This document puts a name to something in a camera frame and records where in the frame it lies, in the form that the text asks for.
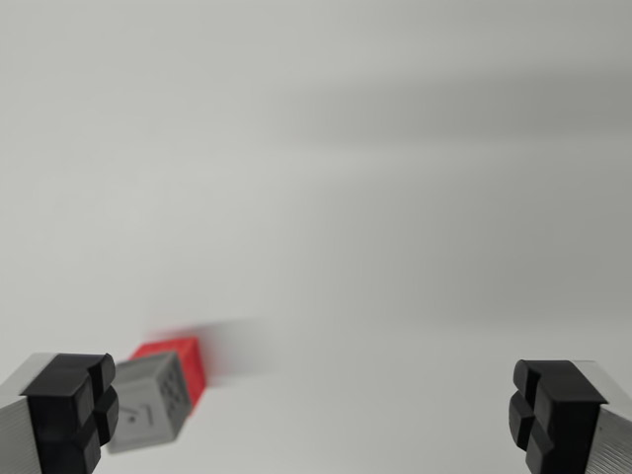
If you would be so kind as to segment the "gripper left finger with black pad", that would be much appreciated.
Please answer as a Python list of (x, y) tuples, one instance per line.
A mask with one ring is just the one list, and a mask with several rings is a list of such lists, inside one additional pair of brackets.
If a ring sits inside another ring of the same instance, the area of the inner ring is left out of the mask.
[(1, 383), (1, 471), (94, 472), (119, 422), (115, 376), (109, 354), (30, 355)]

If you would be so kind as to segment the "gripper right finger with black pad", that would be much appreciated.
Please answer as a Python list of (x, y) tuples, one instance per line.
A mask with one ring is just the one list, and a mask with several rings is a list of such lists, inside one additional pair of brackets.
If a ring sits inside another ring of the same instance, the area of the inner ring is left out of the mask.
[(631, 471), (631, 396), (592, 360), (519, 360), (509, 403), (531, 473)]

